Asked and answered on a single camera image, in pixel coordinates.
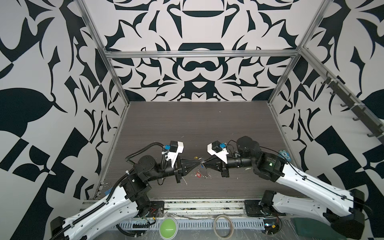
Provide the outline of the metal keyring with yellow tag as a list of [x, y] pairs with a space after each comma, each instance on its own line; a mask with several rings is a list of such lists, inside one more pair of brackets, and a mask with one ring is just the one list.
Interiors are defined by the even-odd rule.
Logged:
[[201, 166], [200, 167], [197, 167], [196, 169], [196, 173], [197, 171], [199, 171], [201, 173], [201, 178], [200, 179], [207, 179], [207, 178], [211, 178], [211, 175], [209, 174], [208, 172], [208, 169], [206, 169], [204, 166], [203, 166], [203, 161], [204, 159], [203, 158], [198, 158], [198, 157], [194, 157], [195, 160], [199, 160], [201, 161]]

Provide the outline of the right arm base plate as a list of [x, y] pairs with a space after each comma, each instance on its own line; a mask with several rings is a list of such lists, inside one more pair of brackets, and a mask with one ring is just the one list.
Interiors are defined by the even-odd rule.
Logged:
[[260, 205], [260, 200], [245, 200], [245, 212], [248, 217], [265, 217], [268, 214], [263, 211]]

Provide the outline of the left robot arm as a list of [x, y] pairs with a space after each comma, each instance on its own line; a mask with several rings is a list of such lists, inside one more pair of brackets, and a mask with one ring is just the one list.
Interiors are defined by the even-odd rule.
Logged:
[[174, 176], [179, 183], [194, 168], [201, 165], [199, 160], [181, 159], [179, 154], [184, 146], [172, 141], [169, 146], [151, 143], [127, 156], [131, 161], [153, 146], [162, 147], [162, 161], [158, 163], [150, 155], [142, 156], [133, 163], [131, 170], [119, 178], [104, 198], [84, 211], [69, 218], [57, 217], [51, 222], [53, 240], [93, 240], [113, 226], [135, 217], [144, 218], [149, 213], [151, 201], [147, 193], [150, 182]]

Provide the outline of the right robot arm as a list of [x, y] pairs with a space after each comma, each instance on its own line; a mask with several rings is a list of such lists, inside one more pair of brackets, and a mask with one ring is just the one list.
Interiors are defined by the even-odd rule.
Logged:
[[237, 151], [228, 152], [219, 141], [207, 146], [205, 166], [229, 177], [231, 168], [252, 168], [258, 177], [294, 189], [306, 199], [265, 191], [260, 208], [274, 214], [292, 214], [322, 222], [346, 238], [359, 240], [365, 229], [365, 194], [357, 189], [343, 190], [304, 173], [278, 153], [264, 152], [248, 136], [236, 141]]

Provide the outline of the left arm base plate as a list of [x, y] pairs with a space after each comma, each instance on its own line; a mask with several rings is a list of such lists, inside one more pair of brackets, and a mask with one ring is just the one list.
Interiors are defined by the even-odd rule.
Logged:
[[146, 218], [157, 217], [164, 213], [165, 202], [164, 201], [151, 201], [150, 208], [147, 211]]

